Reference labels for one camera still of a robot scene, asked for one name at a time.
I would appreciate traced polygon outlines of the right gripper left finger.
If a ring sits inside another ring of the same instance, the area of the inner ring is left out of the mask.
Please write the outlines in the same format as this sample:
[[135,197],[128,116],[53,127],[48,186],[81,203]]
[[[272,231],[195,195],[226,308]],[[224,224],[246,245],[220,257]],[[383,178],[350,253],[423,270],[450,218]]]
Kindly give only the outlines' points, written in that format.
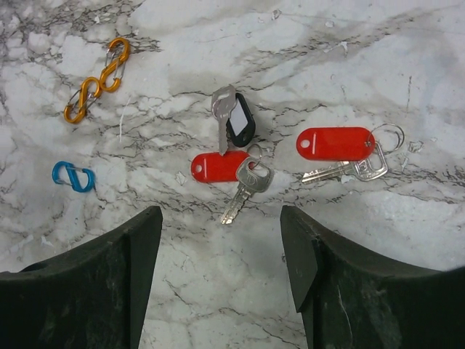
[[19,272],[1,273],[2,348],[138,348],[161,209]]

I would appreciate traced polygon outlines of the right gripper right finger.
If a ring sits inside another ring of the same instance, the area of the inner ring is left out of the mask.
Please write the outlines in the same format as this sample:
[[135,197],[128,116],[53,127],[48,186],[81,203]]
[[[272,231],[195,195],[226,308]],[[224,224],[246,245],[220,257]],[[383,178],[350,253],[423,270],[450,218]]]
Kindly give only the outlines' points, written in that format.
[[309,348],[462,348],[464,269],[400,262],[284,206],[280,230]]

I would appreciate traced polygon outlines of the blue S carabiner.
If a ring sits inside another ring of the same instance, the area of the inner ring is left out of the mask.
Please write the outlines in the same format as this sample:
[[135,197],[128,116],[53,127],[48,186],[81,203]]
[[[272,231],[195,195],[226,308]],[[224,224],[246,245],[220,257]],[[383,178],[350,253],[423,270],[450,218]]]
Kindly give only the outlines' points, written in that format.
[[[64,169],[68,174],[69,181],[61,178],[60,171]],[[87,176],[87,183],[83,186],[79,180],[77,172],[82,172]],[[95,174],[87,168],[75,167],[74,164],[66,161],[58,161],[52,169],[52,180],[58,185],[69,185],[75,192],[86,193],[95,187]]]

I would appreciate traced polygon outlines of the red key tag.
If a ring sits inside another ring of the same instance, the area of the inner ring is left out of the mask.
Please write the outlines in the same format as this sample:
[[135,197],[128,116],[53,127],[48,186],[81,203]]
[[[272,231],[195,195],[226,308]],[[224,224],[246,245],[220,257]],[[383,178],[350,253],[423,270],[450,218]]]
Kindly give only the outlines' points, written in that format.
[[364,127],[308,128],[296,140],[299,155],[312,161],[360,161],[375,145],[373,134]]
[[238,167],[249,157],[245,151],[198,154],[191,163],[191,175],[198,182],[237,182]]

